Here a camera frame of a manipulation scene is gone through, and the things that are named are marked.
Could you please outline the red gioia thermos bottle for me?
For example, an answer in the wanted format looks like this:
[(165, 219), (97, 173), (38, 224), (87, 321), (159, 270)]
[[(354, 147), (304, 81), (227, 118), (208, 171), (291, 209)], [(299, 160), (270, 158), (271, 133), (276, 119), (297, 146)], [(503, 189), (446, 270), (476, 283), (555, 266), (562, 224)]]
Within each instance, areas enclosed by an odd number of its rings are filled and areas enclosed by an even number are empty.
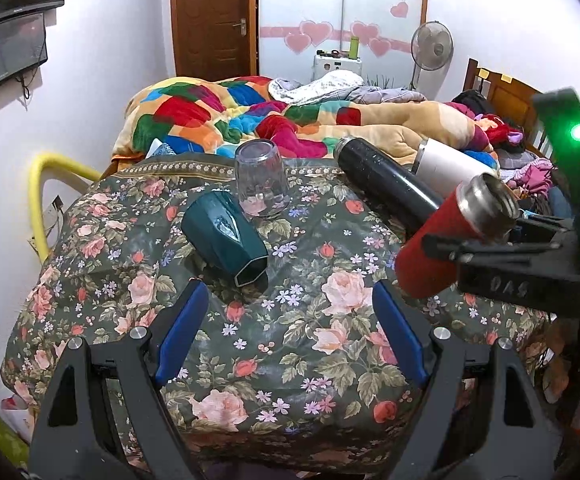
[(460, 183), (427, 222), (398, 252), (395, 273), (399, 286), (416, 299), (436, 295), (457, 281), (457, 264), (447, 250), (437, 250), (430, 236), (459, 244), (466, 240), (502, 240), (520, 215), (514, 194), (491, 174)]

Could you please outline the grey white crumpled blanket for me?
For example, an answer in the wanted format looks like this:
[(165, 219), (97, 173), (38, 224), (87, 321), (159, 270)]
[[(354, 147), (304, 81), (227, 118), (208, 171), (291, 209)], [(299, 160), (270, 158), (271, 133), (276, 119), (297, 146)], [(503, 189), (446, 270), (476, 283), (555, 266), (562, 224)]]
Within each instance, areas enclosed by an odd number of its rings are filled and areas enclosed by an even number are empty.
[(416, 90), (368, 86), (363, 78), (350, 70), (333, 70), (309, 84), (275, 78), (268, 84), (268, 93), (274, 101), (289, 105), (329, 101), (349, 101), (357, 104), (420, 103), (427, 99)]

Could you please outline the dark green faceted cup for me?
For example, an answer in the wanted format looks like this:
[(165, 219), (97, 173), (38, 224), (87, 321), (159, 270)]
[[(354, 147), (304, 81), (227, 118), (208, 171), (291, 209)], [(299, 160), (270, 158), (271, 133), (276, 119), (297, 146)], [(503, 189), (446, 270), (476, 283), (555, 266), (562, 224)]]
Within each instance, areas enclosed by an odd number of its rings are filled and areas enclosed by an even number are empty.
[(199, 196), (183, 214), (181, 229), (199, 256), (235, 286), (253, 284), (266, 273), (267, 248), (229, 192)]

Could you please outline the green floral bedspread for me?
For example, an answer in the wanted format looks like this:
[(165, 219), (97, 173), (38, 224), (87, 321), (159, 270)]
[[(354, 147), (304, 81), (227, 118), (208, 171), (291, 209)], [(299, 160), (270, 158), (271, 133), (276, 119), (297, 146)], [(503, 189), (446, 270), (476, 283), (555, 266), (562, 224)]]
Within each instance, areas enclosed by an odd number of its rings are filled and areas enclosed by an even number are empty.
[(192, 452), (378, 472), (421, 398), (371, 307), (373, 284), (393, 278), (403, 234), (334, 162), (290, 160), (285, 173), (289, 206), (255, 223), (266, 273), (244, 288), (207, 266), (181, 228), (202, 194), (233, 190), (230, 159), (160, 157), (92, 185), (14, 324), (4, 385), (37, 412), (70, 338), (118, 340), (200, 278), (209, 309), (162, 391)]

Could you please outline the brown wooden door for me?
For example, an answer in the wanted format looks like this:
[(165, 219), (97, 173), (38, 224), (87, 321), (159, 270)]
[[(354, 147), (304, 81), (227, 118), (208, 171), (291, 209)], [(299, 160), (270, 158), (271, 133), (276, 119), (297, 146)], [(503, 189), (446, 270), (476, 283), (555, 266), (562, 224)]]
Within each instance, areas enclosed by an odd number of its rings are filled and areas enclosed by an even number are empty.
[(171, 0), (171, 36), (178, 76), (258, 73), (257, 0)]

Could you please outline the white thermos bottle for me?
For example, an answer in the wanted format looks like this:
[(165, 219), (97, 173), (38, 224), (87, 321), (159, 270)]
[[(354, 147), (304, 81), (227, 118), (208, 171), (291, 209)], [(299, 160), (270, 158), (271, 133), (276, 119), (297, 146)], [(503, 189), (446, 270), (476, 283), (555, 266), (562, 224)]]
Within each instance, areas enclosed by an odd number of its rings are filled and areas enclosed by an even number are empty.
[(495, 169), (434, 139), (420, 143), (411, 171), (442, 198), (481, 174), (497, 177)]

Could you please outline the small white cabinet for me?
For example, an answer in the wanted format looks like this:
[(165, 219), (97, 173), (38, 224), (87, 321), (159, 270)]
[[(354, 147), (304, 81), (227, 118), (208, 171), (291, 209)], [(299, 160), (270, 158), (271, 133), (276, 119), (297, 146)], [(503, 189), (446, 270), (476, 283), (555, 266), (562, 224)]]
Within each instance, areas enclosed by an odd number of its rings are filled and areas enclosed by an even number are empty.
[(333, 58), (329, 55), (316, 54), (314, 56), (313, 72), (311, 80), (317, 80), (335, 70), (348, 70), (358, 76), (363, 74), (363, 62), (350, 58)]

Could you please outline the black thermos bottle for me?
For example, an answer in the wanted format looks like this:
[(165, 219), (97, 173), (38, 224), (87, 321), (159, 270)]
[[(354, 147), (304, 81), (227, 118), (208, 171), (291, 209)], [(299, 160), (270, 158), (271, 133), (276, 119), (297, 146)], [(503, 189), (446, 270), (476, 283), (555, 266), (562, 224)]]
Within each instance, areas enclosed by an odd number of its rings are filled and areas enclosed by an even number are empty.
[(395, 217), (412, 237), (442, 205), (442, 196), (367, 140), (345, 136), (333, 158), (349, 181)]

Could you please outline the wooden headboard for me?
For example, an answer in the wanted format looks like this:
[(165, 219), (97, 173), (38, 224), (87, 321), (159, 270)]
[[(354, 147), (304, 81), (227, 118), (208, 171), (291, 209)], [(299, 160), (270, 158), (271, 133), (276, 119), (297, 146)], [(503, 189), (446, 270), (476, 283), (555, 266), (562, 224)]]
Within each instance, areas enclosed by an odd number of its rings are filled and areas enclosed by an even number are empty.
[(501, 119), (522, 129), (529, 151), (552, 157), (552, 146), (532, 104), (538, 90), (511, 76), (488, 70), (474, 58), (468, 60), (463, 90), (480, 91)]

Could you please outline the clear glass cup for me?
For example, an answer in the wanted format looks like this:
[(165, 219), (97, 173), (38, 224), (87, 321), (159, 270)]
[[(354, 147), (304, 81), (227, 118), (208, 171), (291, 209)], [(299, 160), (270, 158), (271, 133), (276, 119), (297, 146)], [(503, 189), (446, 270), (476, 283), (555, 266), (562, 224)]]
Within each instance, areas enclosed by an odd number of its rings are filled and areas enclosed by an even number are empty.
[(273, 142), (255, 139), (235, 151), (235, 185), (242, 210), (250, 217), (273, 218), (290, 203), (283, 159)]

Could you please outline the green bottle on cabinet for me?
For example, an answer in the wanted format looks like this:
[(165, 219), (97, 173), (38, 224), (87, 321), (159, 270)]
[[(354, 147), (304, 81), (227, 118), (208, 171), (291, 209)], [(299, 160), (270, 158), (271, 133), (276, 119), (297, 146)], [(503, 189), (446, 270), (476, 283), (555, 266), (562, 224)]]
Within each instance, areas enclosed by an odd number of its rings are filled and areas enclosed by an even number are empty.
[(350, 58), (351, 60), (357, 60), (358, 49), (359, 49), (359, 38), (356, 36), (352, 36), (351, 41), (349, 41), (348, 58)]

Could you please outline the pile of clothes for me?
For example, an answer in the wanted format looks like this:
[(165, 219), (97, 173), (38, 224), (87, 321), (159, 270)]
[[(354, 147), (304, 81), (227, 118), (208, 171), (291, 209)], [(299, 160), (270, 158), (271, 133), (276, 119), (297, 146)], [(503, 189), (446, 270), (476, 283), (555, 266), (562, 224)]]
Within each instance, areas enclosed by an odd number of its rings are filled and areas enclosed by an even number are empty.
[(477, 154), (477, 148), (465, 148), (465, 154), (491, 168), (498, 162), (501, 180), (511, 188), (522, 209), (532, 214), (574, 218), (562, 172), (550, 159), (529, 151), (521, 129), (496, 115), (480, 92), (462, 92), (447, 105), (476, 122), (474, 145), (486, 143), (492, 147), (491, 151), (482, 148), (483, 155)]

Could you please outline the white standing fan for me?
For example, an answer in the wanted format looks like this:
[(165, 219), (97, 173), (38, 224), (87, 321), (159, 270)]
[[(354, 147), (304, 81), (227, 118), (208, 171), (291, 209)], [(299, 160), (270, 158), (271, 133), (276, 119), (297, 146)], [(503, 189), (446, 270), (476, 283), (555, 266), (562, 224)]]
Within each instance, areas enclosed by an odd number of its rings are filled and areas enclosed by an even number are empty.
[(422, 72), (436, 72), (449, 63), (454, 55), (454, 38), (441, 22), (425, 22), (411, 37), (410, 53), (413, 70), (409, 87), (416, 90)]

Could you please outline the colourful patchwork quilt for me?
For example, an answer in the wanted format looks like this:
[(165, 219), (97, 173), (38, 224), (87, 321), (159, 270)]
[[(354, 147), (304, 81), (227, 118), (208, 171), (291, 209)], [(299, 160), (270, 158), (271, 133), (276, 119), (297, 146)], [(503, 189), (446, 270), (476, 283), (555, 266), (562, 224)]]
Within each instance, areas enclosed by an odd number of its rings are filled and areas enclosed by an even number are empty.
[(413, 162), (427, 139), (458, 151), (494, 151), (485, 127), (454, 104), (288, 104), (271, 96), (270, 84), (261, 76), (217, 82), (173, 77), (142, 89), (127, 104), (112, 162), (136, 164), (147, 157), (153, 141), (174, 139), (206, 154), (265, 139), (284, 157), (326, 158), (337, 140), (357, 136), (402, 164)]

